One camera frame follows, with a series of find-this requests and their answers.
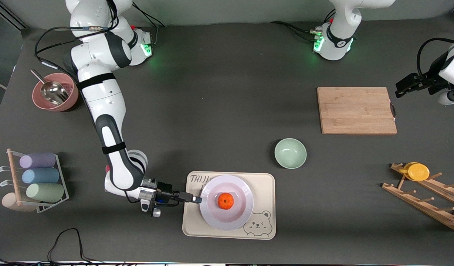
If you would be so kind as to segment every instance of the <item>bear drawing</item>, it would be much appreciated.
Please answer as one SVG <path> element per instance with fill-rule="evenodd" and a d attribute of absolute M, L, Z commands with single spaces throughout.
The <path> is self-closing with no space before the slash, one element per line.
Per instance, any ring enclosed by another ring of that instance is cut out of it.
<path fill-rule="evenodd" d="M 254 236 L 269 235 L 273 231 L 273 227 L 270 223 L 271 214 L 269 211 L 264 211 L 261 214 L 252 213 L 248 222 L 244 225 L 244 231 Z"/>

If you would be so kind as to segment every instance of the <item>gray table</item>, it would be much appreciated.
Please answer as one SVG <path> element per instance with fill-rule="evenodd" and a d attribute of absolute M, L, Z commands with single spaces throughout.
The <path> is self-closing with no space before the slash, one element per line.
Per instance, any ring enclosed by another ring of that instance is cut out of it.
<path fill-rule="evenodd" d="M 364 22 L 338 62 L 321 59 L 281 25 L 162 28 L 153 58 L 114 73 L 127 105 L 123 136 L 129 149 L 148 155 L 149 176 L 178 189 L 193 170 L 275 177 L 271 241 L 187 237 L 182 206 L 155 219 L 104 192 L 106 161 L 84 105 L 51 113 L 31 102 L 36 80 L 29 69 L 52 72 L 33 57 L 39 34 L 24 32 L 0 108 L 0 165 L 7 164 L 6 148 L 60 153 L 73 192 L 42 214 L 0 204 L 2 258 L 43 259 L 60 231 L 77 227 L 86 255 L 99 260 L 454 265 L 454 232 L 379 187 L 398 181 L 391 162 L 419 161 L 454 182 L 454 106 L 439 105 L 426 91 L 394 97 L 394 84 L 415 71 L 425 40 L 454 38 L 454 16 Z M 423 66 L 447 47 L 430 44 Z M 59 60 L 68 48 L 46 57 Z M 398 134 L 321 134 L 318 86 L 387 86 Z M 273 145 L 286 137 L 308 149 L 300 169 L 282 169 L 272 159 Z M 0 174 L 0 181 L 7 178 Z M 10 191 L 0 188 L 0 201 Z M 428 196 L 421 187 L 418 195 Z M 78 260 L 75 235 L 61 238 L 54 259 Z"/>

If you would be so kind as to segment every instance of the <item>floor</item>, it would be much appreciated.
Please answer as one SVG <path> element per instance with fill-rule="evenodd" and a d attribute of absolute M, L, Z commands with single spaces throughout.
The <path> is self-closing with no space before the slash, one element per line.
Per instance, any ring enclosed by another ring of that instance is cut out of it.
<path fill-rule="evenodd" d="M 3 86 L 9 84 L 22 43 L 20 31 L 0 17 L 0 84 Z M 0 89 L 0 103 L 4 93 Z"/>

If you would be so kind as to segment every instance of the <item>metal ladle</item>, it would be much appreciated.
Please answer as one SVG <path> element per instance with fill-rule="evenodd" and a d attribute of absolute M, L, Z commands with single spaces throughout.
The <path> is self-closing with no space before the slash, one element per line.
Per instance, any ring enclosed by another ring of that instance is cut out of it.
<path fill-rule="evenodd" d="M 43 98 L 47 101 L 51 102 L 55 106 L 58 106 L 68 99 L 68 92 L 64 89 L 61 83 L 56 81 L 45 81 L 45 79 L 38 72 L 36 72 L 35 69 L 31 69 L 30 72 L 41 83 L 43 83 L 43 86 L 41 86 L 41 96 L 43 96 Z"/>

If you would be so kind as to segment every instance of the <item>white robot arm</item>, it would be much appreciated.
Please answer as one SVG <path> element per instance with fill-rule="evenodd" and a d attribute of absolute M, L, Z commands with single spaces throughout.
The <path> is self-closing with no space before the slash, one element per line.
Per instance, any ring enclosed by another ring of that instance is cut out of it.
<path fill-rule="evenodd" d="M 445 38 L 433 38 L 421 46 L 418 52 L 418 62 L 426 44 L 432 41 L 453 42 Z M 454 44 L 431 64 L 429 71 L 422 74 L 418 66 L 418 73 L 411 73 L 396 83 L 396 97 L 401 98 L 412 91 L 427 89 L 430 95 L 438 94 L 438 102 L 443 105 L 454 105 Z"/>
<path fill-rule="evenodd" d="M 353 34 L 362 22 L 359 8 L 384 8 L 392 5 L 395 0 L 330 0 L 336 14 L 332 23 L 325 22 L 316 27 L 322 32 L 317 37 L 313 51 L 327 60 L 339 60 L 350 50 Z"/>
<path fill-rule="evenodd" d="M 173 191 L 170 184 L 144 177 L 148 159 L 139 150 L 127 151 L 122 138 L 125 101 L 112 71 L 142 63 L 151 56 L 149 33 L 133 29 L 119 14 L 130 8 L 132 0 L 66 0 L 72 27 L 94 27 L 110 31 L 87 35 L 73 29 L 83 44 L 65 56 L 65 66 L 77 73 L 78 88 L 92 116 L 110 170 L 105 190 L 141 203 L 141 209 L 158 217 L 157 208 L 170 199 L 200 203 L 201 198 Z"/>

